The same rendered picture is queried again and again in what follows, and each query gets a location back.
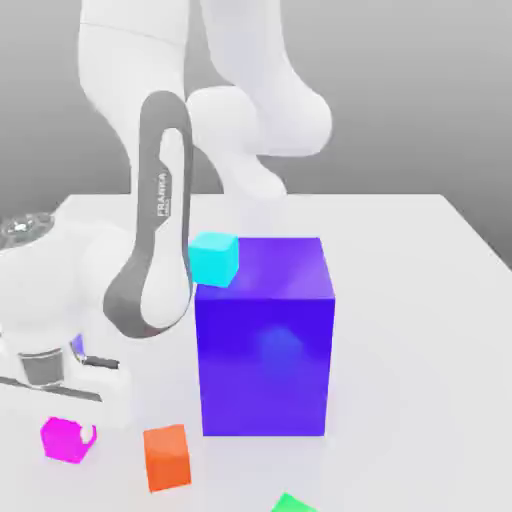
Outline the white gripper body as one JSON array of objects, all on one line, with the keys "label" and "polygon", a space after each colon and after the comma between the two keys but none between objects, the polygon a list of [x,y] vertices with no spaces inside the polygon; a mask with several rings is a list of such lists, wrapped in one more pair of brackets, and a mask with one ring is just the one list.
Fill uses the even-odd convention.
[{"label": "white gripper body", "polygon": [[0,376],[0,412],[106,425],[105,395],[92,381],[68,379],[61,385],[37,388]]}]

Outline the small magenta cube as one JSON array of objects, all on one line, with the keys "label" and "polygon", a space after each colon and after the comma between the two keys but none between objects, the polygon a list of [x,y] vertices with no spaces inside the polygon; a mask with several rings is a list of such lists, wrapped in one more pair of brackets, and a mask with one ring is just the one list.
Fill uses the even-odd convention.
[{"label": "small magenta cube", "polygon": [[67,419],[50,417],[40,429],[44,454],[47,458],[80,464],[97,440],[95,436],[88,444],[80,438],[81,424]]}]

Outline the small orange cube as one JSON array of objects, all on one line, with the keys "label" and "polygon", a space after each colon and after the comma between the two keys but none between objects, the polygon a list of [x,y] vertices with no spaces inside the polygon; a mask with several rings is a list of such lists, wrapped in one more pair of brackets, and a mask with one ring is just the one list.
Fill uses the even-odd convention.
[{"label": "small orange cube", "polygon": [[191,483],[190,455],[183,424],[145,430],[143,443],[150,492]]}]

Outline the small cyan cube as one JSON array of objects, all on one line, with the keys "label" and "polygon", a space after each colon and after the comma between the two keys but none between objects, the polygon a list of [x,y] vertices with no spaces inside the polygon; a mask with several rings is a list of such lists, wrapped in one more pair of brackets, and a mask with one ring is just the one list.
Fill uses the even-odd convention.
[{"label": "small cyan cube", "polygon": [[189,243],[189,259],[195,283],[227,288],[239,269],[239,238],[201,232]]}]

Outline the small green cube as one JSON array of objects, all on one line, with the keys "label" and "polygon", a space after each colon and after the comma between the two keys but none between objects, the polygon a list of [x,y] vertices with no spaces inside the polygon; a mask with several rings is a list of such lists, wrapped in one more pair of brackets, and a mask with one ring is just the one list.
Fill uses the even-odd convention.
[{"label": "small green cube", "polygon": [[318,512],[314,507],[304,503],[289,493],[283,493],[274,504],[271,512]]}]

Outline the large blue box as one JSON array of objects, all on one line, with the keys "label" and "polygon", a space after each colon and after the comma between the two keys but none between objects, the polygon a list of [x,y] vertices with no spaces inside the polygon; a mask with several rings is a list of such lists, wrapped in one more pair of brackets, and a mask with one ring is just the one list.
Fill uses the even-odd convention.
[{"label": "large blue box", "polygon": [[243,238],[226,288],[198,285],[206,436],[325,432],[336,297],[317,237]]}]

